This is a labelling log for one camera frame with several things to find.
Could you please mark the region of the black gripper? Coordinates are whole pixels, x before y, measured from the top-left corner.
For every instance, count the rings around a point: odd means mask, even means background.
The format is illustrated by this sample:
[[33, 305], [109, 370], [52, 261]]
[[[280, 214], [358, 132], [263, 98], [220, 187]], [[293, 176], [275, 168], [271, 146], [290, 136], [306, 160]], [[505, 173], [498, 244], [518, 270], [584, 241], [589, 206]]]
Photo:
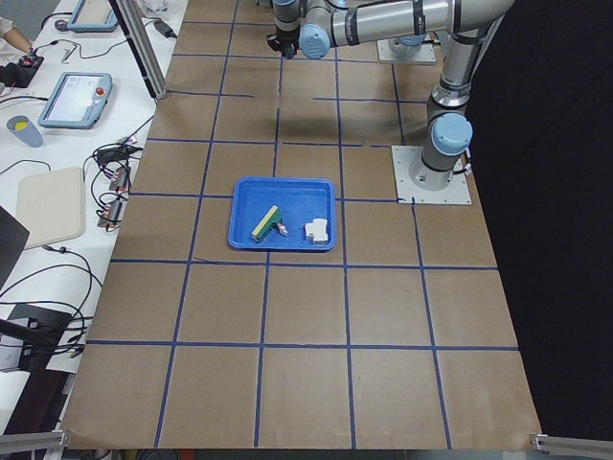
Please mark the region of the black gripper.
[[281, 54], [296, 54], [299, 49], [299, 32], [276, 32], [266, 37], [269, 48]]

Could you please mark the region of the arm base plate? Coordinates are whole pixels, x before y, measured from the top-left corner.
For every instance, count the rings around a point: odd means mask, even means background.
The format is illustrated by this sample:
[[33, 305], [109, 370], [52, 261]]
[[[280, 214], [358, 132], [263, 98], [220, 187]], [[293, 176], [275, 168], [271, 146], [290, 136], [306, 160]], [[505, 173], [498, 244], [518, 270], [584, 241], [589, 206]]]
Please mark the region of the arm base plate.
[[426, 42], [410, 46], [400, 43], [395, 38], [379, 40], [377, 55], [381, 62], [428, 66], [437, 63], [433, 45]]
[[471, 205], [462, 161], [447, 172], [430, 170], [422, 162], [423, 147], [392, 146], [397, 202], [403, 204]]

